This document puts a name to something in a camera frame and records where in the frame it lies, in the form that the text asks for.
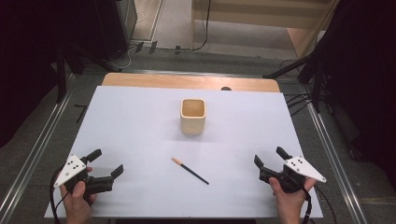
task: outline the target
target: white triangular marker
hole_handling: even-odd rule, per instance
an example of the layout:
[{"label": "white triangular marker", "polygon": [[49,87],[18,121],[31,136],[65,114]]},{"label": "white triangular marker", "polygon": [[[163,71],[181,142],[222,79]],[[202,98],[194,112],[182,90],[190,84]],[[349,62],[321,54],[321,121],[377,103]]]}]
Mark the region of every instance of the white triangular marker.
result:
[{"label": "white triangular marker", "polygon": [[303,157],[294,157],[292,159],[288,159],[285,161],[285,165],[287,165],[291,170],[299,175],[316,179],[322,183],[326,183],[327,181],[326,178]]},{"label": "white triangular marker", "polygon": [[73,178],[75,175],[78,175],[85,168],[86,168],[86,165],[84,164],[84,162],[82,162],[78,158],[78,156],[73,155],[73,154],[70,155],[69,158],[67,158],[67,162],[64,165],[64,168],[62,169],[58,178],[56,179],[53,187],[55,187],[55,188],[60,187],[67,180]]}]

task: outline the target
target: human hand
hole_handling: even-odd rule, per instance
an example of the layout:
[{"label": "human hand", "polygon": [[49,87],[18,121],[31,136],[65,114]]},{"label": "human hand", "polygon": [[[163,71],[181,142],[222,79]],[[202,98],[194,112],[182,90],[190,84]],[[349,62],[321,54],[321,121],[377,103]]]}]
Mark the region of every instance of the human hand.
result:
[{"label": "human hand", "polygon": [[[304,187],[311,190],[317,180],[307,178]],[[270,178],[270,185],[276,196],[276,210],[282,224],[300,223],[301,207],[305,201],[305,193],[302,190],[294,193],[285,193],[276,178]]]},{"label": "human hand", "polygon": [[64,185],[61,186],[61,195],[64,197],[64,209],[66,210],[66,224],[88,224],[91,221],[92,210],[90,204],[96,200],[96,194],[90,195],[89,202],[84,200],[85,183],[78,181],[73,189],[73,194],[68,193]]}]

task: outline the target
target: white table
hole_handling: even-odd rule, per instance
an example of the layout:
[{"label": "white table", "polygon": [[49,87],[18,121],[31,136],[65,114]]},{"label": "white table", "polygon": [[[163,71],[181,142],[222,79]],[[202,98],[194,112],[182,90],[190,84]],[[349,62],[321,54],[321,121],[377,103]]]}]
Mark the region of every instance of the white table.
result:
[{"label": "white table", "polygon": [[[179,107],[194,97],[206,101],[206,124],[203,134],[188,137],[179,129]],[[113,190],[98,195],[94,217],[256,218],[276,217],[276,204],[254,155],[280,171],[278,146],[303,154],[282,93],[98,87],[71,153],[101,148],[91,164],[95,177],[124,166]],[[313,190],[311,196],[311,217],[322,217]],[[62,206],[58,216],[65,216]]]}]

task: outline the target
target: black cable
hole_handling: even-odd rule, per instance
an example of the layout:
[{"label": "black cable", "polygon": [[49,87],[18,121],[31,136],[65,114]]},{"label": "black cable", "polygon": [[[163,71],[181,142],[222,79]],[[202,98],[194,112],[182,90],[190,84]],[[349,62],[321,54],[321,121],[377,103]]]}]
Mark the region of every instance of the black cable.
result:
[{"label": "black cable", "polygon": [[301,99],[301,100],[299,100],[299,101],[297,101],[297,102],[288,104],[288,109],[294,107],[295,105],[298,105],[299,103],[301,103],[301,102],[303,102],[303,101],[307,101],[307,100],[311,100],[311,99],[312,99],[312,97],[309,97],[309,96],[308,96],[308,97],[305,97],[304,99]]},{"label": "black cable", "polygon": [[302,95],[310,95],[311,93],[299,93],[299,94],[296,94],[296,93],[290,93],[290,94],[283,94],[284,96],[302,96]]},{"label": "black cable", "polygon": [[55,210],[56,210],[56,211],[58,210],[59,204],[61,204],[61,202],[64,201],[64,198],[67,196],[67,194],[69,194],[69,192],[67,192],[67,193],[62,197],[62,199],[58,202],[58,204],[56,204],[56,207],[55,207]]},{"label": "black cable", "polygon": [[304,96],[305,99],[306,99],[307,97],[310,97],[311,94],[297,94],[297,95],[295,95],[294,97],[292,97],[291,99],[289,99],[286,103],[290,103],[291,101],[297,99],[297,98],[300,97],[300,96]]},{"label": "black cable", "polygon": [[62,171],[64,168],[64,165],[56,169],[55,173],[53,173],[52,178],[50,179],[49,183],[49,202],[50,202],[50,207],[52,209],[52,214],[53,214],[53,219],[55,224],[61,224],[61,221],[58,218],[58,215],[56,214],[56,206],[55,206],[55,201],[53,199],[53,191],[55,188],[53,187],[53,184],[55,183],[55,179],[58,176],[59,172]]},{"label": "black cable", "polygon": [[309,216],[311,216],[311,211],[312,211],[312,202],[311,202],[311,195],[309,194],[308,190],[305,189],[304,184],[299,183],[297,180],[295,180],[293,177],[291,177],[288,174],[285,174],[285,177],[287,177],[291,182],[293,182],[294,185],[298,186],[305,194],[305,200],[308,201],[308,206],[306,207],[305,210],[305,216],[303,219],[302,224],[308,223]]},{"label": "black cable", "polygon": [[293,117],[294,115],[296,115],[298,112],[300,112],[302,109],[304,109],[304,107],[306,107],[307,105],[311,104],[312,101],[308,101],[305,103],[305,105],[303,105],[300,109],[294,111],[294,113],[290,114],[291,117]]},{"label": "black cable", "polygon": [[332,209],[332,205],[330,204],[330,201],[327,199],[326,195],[318,188],[318,186],[315,185],[315,188],[323,195],[323,198],[326,200],[326,203],[329,205],[330,210],[332,211],[332,218],[334,219],[334,224],[337,224],[337,218],[335,216],[334,210]]},{"label": "black cable", "polygon": [[208,30],[207,30],[207,28],[208,28],[208,24],[209,24],[209,15],[210,15],[210,6],[211,6],[211,4],[212,4],[212,0],[209,0],[209,6],[207,7],[207,14],[206,14],[205,41],[204,41],[204,43],[202,44],[201,47],[199,47],[198,49],[163,49],[163,48],[156,48],[156,49],[159,49],[159,50],[168,50],[168,51],[188,51],[188,52],[192,52],[192,51],[197,51],[197,50],[203,48],[204,45],[205,45],[206,42],[207,42],[207,36],[208,36]]},{"label": "black cable", "polygon": [[298,59],[287,59],[287,60],[283,61],[282,63],[279,64],[278,70],[280,70],[280,69],[282,68],[282,64],[283,64],[283,63],[285,63],[285,62],[290,62],[290,61],[298,61]]},{"label": "black cable", "polygon": [[199,49],[201,49],[201,48],[206,44],[206,41],[207,41],[207,33],[209,33],[208,30],[207,30],[207,26],[208,26],[208,24],[209,24],[209,14],[210,14],[210,6],[211,6],[211,3],[212,3],[212,0],[209,0],[209,6],[207,7],[207,14],[206,14],[206,32],[205,32],[206,37],[205,37],[205,41],[204,41],[204,43],[202,44],[201,47],[199,47],[198,49],[193,49],[192,51],[199,50]]}]

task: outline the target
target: beige cup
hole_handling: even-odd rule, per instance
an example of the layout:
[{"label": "beige cup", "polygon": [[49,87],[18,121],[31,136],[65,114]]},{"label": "beige cup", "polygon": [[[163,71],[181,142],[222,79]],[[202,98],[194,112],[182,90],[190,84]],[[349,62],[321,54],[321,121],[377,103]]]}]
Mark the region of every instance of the beige cup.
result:
[{"label": "beige cup", "polygon": [[185,99],[181,102],[180,128],[184,134],[195,135],[204,131],[206,118],[205,101]]}]

